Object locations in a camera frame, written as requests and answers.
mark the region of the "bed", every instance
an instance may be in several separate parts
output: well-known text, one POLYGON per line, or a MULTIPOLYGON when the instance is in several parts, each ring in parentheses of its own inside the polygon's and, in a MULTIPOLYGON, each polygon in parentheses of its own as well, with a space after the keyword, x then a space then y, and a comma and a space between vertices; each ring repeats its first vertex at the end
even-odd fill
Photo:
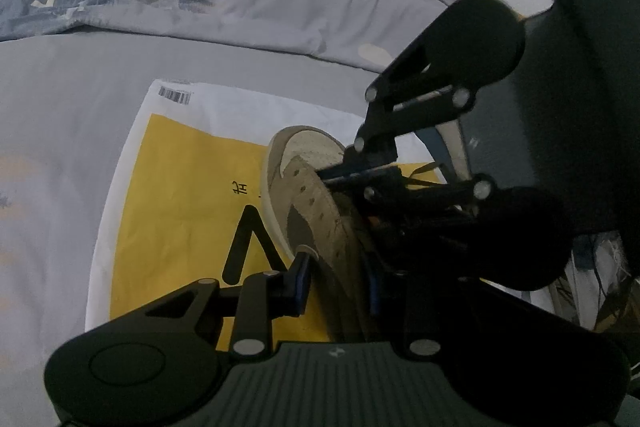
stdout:
POLYGON ((157 78, 362 117, 455 0, 0 0, 0 425, 51 426, 42 371, 85 328, 122 148, 157 78))

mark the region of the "round joint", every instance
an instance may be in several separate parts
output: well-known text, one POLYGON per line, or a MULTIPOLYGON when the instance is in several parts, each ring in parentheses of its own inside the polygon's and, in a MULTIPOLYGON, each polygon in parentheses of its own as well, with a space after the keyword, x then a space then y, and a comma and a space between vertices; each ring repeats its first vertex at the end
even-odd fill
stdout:
POLYGON ((367 87, 367 90, 364 92, 364 99, 369 103, 374 102, 377 96, 378 90, 373 86, 367 87))
POLYGON ((429 339, 418 339, 409 345, 409 351, 418 357, 432 357, 440 350, 440 343, 429 339))
POLYGON ((462 109, 468 103, 470 98, 471 93, 469 92, 469 90, 466 89, 466 87, 461 87, 453 93, 451 102, 453 103, 453 107, 462 109))
POLYGON ((373 187, 365 187, 363 195, 367 201, 371 201, 376 196, 376 191, 373 187))
POLYGON ((474 185, 474 197, 476 198, 476 200, 485 200, 486 198, 491 196, 493 190, 494 188, 492 187, 490 182, 488 182, 487 180, 481 180, 474 185))
POLYGON ((265 347, 264 342, 258 339, 242 339, 234 344, 233 349, 238 355, 250 357, 263 352, 265 347))
POLYGON ((358 136, 353 142, 353 148, 356 150, 356 152, 364 151, 364 138, 358 136))

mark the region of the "beige shoe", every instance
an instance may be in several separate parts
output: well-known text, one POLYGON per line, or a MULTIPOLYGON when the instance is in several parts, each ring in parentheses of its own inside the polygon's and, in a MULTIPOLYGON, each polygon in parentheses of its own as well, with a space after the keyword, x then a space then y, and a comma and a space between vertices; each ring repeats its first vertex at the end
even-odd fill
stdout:
POLYGON ((361 252, 370 248, 366 229, 350 198, 324 186, 316 169, 342 161, 344 146, 313 127, 279 131, 269 144, 260 181, 262 213, 271 237, 293 259, 312 252, 320 270, 314 278, 336 341, 370 340, 361 252))

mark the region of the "barcode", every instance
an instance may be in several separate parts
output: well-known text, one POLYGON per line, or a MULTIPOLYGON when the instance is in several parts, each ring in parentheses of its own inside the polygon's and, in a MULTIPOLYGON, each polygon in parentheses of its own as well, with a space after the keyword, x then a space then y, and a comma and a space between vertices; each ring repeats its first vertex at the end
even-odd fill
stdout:
POLYGON ((191 98, 191 93, 189 91, 178 91, 177 89, 168 89, 164 86, 160 86, 158 94, 172 102, 182 103, 184 105, 189 105, 189 100, 191 98))

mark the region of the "sneaker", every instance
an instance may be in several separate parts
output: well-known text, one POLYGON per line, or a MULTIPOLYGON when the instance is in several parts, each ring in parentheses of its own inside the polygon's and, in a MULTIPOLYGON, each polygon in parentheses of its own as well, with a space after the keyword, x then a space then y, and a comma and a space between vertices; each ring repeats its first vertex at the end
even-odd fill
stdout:
POLYGON ((350 198, 332 195, 316 170, 342 161, 344 146, 322 130, 287 127, 269 144, 260 180, 268 232, 293 259, 308 251, 318 261, 314 282, 336 342, 371 340, 361 254, 367 244, 350 198))

